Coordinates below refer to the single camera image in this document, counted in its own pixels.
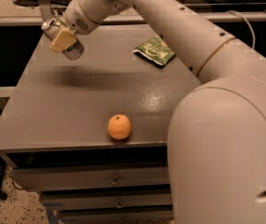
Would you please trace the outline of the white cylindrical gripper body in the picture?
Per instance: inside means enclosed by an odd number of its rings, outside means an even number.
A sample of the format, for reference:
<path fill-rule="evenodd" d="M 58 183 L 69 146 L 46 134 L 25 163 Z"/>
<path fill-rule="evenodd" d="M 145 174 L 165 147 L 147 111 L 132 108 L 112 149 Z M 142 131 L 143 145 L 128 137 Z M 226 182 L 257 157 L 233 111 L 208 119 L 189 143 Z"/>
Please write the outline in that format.
<path fill-rule="evenodd" d="M 94 0 L 73 0 L 64 12 L 65 22 L 80 35 L 87 35 L 101 23 L 99 8 Z"/>

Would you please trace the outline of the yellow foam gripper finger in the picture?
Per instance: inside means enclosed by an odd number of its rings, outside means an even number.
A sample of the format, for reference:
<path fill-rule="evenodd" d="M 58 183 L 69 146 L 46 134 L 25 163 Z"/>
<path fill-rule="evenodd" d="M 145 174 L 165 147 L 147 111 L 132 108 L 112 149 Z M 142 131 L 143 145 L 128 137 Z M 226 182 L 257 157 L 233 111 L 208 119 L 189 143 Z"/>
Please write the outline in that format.
<path fill-rule="evenodd" d="M 77 42 L 76 33 L 68 28 L 62 28 L 50 34 L 49 48 L 56 53 L 63 52 Z"/>

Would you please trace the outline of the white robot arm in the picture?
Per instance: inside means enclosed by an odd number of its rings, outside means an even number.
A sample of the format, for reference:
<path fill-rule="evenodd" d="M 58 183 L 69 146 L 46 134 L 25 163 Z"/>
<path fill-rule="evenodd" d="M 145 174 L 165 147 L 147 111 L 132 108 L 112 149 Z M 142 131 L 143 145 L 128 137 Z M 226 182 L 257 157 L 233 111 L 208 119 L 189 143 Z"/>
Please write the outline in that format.
<path fill-rule="evenodd" d="M 175 224 L 266 224 L 266 58 L 176 0 L 72 0 L 52 49 L 127 7 L 201 82 L 169 125 Z"/>

